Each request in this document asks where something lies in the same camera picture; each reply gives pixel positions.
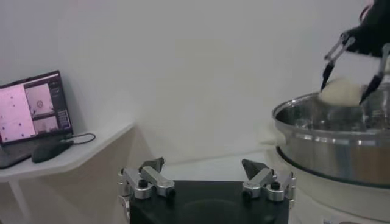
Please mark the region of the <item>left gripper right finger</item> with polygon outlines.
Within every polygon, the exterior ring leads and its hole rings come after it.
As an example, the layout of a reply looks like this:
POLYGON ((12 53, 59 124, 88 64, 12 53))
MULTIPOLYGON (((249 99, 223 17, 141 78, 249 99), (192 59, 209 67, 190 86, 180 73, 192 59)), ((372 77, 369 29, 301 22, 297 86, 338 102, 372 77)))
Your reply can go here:
POLYGON ((293 172, 277 171, 265 163, 242 159, 248 180, 243 182, 243 198, 252 201, 262 195, 269 201, 295 201, 296 176, 293 172))

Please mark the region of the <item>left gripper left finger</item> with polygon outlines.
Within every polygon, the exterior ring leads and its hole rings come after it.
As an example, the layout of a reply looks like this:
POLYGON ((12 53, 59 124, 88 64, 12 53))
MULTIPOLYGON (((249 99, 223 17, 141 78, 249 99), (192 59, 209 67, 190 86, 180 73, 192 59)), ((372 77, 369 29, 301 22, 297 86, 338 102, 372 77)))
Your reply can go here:
POLYGON ((160 157, 145 161, 137 168, 122 168, 119 173, 118 191, 121 197, 139 200, 151 198, 155 192, 158 196, 172 199, 176 196, 175 182, 161 175, 165 160, 160 157))

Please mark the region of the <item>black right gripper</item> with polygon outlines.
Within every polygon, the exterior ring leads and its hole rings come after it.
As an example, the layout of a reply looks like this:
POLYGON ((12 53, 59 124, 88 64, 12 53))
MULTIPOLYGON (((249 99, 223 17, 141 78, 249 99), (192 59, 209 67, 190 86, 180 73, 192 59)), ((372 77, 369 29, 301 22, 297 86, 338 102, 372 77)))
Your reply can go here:
POLYGON ((345 51, 381 57, 378 72, 361 96, 362 104, 378 89, 385 76, 389 56, 389 0, 374 0, 366 6, 360 14, 360 24, 345 31, 325 54, 327 64, 322 73, 321 91, 327 85, 336 61, 345 51))

